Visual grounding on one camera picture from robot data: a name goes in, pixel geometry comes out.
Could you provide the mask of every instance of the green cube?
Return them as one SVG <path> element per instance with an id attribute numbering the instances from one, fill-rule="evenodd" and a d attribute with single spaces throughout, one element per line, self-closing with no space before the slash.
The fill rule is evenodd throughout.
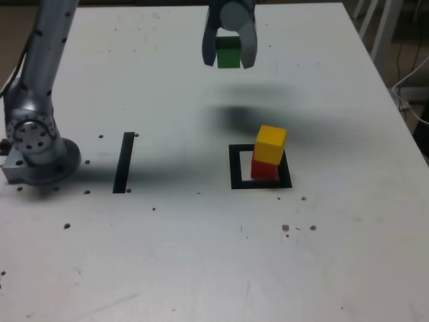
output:
<path id="1" fill-rule="evenodd" d="M 240 37 L 217 37 L 218 68 L 240 68 Z"/>

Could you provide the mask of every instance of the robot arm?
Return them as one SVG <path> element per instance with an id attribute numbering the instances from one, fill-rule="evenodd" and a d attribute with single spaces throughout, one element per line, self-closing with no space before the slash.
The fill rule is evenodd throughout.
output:
<path id="1" fill-rule="evenodd" d="M 255 5 L 256 0 L 210 0 L 202 39 L 202 57 L 206 65 L 213 66 L 215 62 L 219 28 L 238 33 L 243 67 L 249 68 L 255 64 L 257 52 Z"/>
<path id="2" fill-rule="evenodd" d="M 54 119 L 52 89 L 78 0 L 40 0 L 20 78 L 5 87 L 7 139 L 12 149 L 3 165 L 9 183 L 43 185 L 72 174 L 80 164 L 77 145 L 61 138 Z M 219 28 L 236 31 L 241 61 L 256 57 L 255 0 L 210 0 L 202 55 L 213 65 Z"/>
<path id="3" fill-rule="evenodd" d="M 52 88 L 78 0 L 41 0 L 20 78 L 4 95 L 7 139 L 13 145 L 3 172 L 9 183 L 41 185 L 73 173 L 76 144 L 62 139 Z"/>

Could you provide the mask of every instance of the cable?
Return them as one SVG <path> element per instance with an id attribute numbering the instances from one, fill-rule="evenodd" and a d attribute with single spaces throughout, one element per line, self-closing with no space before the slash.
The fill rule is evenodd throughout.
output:
<path id="1" fill-rule="evenodd" d="M 395 92 L 395 88 L 400 85 L 402 82 L 404 82 L 405 80 L 407 80 L 410 76 L 412 76 L 415 72 L 417 72 L 417 70 L 420 69 L 420 67 L 422 67 L 427 61 L 429 60 L 429 56 L 425 58 L 425 60 L 423 60 L 423 62 L 417 66 L 417 68 L 415 70 L 413 70 L 411 73 L 409 73 L 407 76 L 405 76 L 402 80 L 400 80 L 399 82 L 397 82 L 396 84 L 394 84 L 394 86 L 391 88 L 392 93 L 400 100 L 400 101 L 404 101 L 396 92 Z M 423 119 L 420 119 L 420 117 L 416 114 L 416 112 L 414 112 L 414 110 L 411 108 L 411 106 L 409 106 L 409 109 L 411 111 L 411 113 L 414 115 L 414 117 L 416 119 L 418 119 L 420 122 L 429 125 L 429 122 L 424 121 Z"/>
<path id="2" fill-rule="evenodd" d="M 18 63 L 15 67 L 15 70 L 13 71 L 13 75 L 12 75 L 10 81 L 4 86 L 3 90 L 0 92 L 0 99 L 9 90 L 10 86 L 12 85 L 12 83 L 14 82 L 14 80 L 16 79 L 16 77 L 18 75 L 19 70 L 21 69 L 21 65 L 22 65 L 22 62 L 24 60 L 25 54 L 27 54 L 30 39 L 31 39 L 31 33 L 27 38 L 27 42 L 25 43 L 24 49 L 22 50 L 21 56 L 19 57 Z"/>
<path id="3" fill-rule="evenodd" d="M 400 56 L 401 56 L 403 46 L 404 46 L 404 40 L 402 40 L 402 42 L 401 42 L 401 46 L 397 52 L 397 57 L 396 57 L 397 81 L 398 82 L 401 80 Z M 399 96 L 401 96 L 401 87 L 400 86 L 397 88 L 397 93 Z M 406 111 L 404 109 L 404 106 L 402 105 L 401 100 L 399 100 L 399 106 L 397 107 L 397 109 L 399 110 L 400 113 L 404 113 L 404 120 L 406 120 L 407 114 L 406 114 Z"/>

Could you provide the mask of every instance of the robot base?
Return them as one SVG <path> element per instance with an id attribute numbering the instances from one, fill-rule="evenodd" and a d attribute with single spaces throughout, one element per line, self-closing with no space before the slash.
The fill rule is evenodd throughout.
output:
<path id="1" fill-rule="evenodd" d="M 9 184 L 26 183 L 30 186 L 42 186 L 70 176 L 80 164 L 78 146 L 67 139 L 62 139 L 66 147 L 63 158 L 52 164 L 30 166 L 21 152 L 12 148 L 3 165 L 3 173 Z"/>

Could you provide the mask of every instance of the black square outline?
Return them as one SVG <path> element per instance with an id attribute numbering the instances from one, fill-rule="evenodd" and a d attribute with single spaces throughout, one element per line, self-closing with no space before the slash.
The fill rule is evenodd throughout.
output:
<path id="1" fill-rule="evenodd" d="M 229 171 L 231 173 L 231 189 L 284 189 L 292 188 L 288 161 L 283 151 L 280 164 L 277 166 L 279 180 L 274 181 L 243 181 L 241 177 L 240 152 L 253 151 L 254 144 L 229 145 Z"/>

